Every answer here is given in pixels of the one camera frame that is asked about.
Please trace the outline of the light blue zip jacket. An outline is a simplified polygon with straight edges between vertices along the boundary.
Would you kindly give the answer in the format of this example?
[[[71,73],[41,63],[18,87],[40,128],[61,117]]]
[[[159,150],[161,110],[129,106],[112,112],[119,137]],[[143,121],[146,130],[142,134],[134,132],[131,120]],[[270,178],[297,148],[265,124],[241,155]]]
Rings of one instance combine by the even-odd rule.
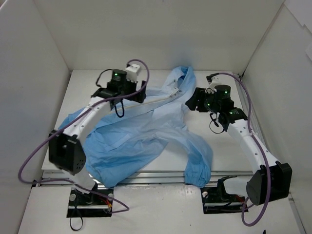
[[[156,159],[171,143],[188,155],[184,181],[204,187],[211,178],[213,151],[201,137],[188,130],[184,116],[186,101],[195,91],[193,68],[179,66],[160,88],[149,86],[142,104],[124,101],[115,112],[103,117],[88,134],[83,145],[86,169],[107,187],[122,180]]]

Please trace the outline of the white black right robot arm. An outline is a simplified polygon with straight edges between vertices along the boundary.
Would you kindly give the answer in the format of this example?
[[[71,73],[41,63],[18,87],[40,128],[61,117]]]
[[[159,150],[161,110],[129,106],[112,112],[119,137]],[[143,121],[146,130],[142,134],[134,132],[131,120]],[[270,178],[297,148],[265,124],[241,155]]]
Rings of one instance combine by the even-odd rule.
[[[217,117],[212,121],[221,125],[240,146],[247,157],[253,176],[245,179],[238,176],[223,177],[218,180],[216,196],[222,201],[233,195],[248,197],[254,205],[286,198],[290,191],[292,168],[273,156],[258,136],[249,132],[248,118],[234,106],[230,98],[229,85],[217,85],[214,91],[196,88],[186,105],[192,111],[209,112]]]

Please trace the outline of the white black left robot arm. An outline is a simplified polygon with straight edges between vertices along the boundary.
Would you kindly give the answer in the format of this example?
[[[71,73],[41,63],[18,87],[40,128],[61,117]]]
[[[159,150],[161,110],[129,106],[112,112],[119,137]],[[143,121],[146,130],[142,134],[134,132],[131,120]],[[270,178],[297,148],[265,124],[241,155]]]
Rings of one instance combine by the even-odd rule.
[[[97,185],[86,170],[86,154],[83,145],[95,125],[125,99],[143,103],[147,82],[137,89],[137,77],[141,67],[128,65],[124,70],[110,69],[111,79],[105,87],[96,83],[98,89],[91,95],[88,105],[69,124],[49,135],[48,159],[58,169],[66,172],[68,182],[80,192],[85,204],[93,204],[98,197]]]

